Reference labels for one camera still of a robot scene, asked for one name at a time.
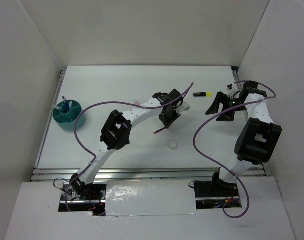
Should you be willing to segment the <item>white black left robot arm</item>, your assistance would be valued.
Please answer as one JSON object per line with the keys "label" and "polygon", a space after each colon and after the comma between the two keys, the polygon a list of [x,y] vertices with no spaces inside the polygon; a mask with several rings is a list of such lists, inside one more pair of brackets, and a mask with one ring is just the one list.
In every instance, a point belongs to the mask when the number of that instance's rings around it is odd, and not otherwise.
{"label": "white black left robot arm", "polygon": [[70,178],[69,186],[72,188],[73,195],[80,200],[86,199],[90,195],[90,188],[96,174],[111,154],[130,143],[130,132],[135,126],[149,118],[158,116],[164,128],[169,128],[184,111],[185,96],[186,94],[180,94],[173,89],[170,93],[155,93],[142,105],[132,104],[131,106],[134,108],[131,110],[124,112],[113,110],[101,129],[98,153],[93,153],[87,149],[74,131],[77,143],[92,155],[93,159]]}

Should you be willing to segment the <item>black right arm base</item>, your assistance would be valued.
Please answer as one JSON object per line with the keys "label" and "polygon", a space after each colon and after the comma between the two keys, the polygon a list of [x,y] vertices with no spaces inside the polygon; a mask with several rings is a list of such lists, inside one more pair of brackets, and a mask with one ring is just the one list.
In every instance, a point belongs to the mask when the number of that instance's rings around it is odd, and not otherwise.
{"label": "black right arm base", "polygon": [[188,186],[194,190],[196,198],[234,198],[239,196],[237,187],[232,189],[213,185],[210,181],[192,181]]}

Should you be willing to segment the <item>blue gel pen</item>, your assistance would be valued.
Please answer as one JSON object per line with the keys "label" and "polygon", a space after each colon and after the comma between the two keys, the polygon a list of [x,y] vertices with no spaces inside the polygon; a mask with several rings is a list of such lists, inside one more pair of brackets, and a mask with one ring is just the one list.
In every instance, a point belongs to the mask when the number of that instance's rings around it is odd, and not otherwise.
{"label": "blue gel pen", "polygon": [[62,97],[62,100],[63,100],[65,112],[68,112],[69,111],[69,104],[67,103],[67,100],[64,96]]}

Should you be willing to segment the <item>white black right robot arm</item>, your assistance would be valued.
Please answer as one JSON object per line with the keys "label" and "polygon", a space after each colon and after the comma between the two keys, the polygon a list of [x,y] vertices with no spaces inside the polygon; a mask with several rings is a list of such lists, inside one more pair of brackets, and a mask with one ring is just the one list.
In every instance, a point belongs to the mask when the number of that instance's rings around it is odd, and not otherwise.
{"label": "white black right robot arm", "polygon": [[267,93],[260,90],[258,85],[257,82],[246,81],[242,90],[238,91],[236,86],[230,84],[229,93],[219,91],[205,113],[217,114],[222,105],[218,122],[234,121],[235,112],[238,111],[244,111],[248,116],[235,144],[235,156],[226,168],[220,167],[212,176],[210,190],[215,196],[221,196],[227,189],[233,188],[236,178],[250,168],[267,163],[281,135],[281,126],[273,122],[268,112]]}

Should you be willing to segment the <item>clear capped pen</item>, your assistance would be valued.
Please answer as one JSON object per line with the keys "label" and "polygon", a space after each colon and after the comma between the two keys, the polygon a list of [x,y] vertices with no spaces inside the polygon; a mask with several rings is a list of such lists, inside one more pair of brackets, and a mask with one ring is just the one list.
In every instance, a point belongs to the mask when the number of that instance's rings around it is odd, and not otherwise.
{"label": "clear capped pen", "polygon": [[53,106],[53,108],[58,110],[58,111],[61,111],[61,112],[63,111],[63,109],[61,107],[57,106],[57,105]]}

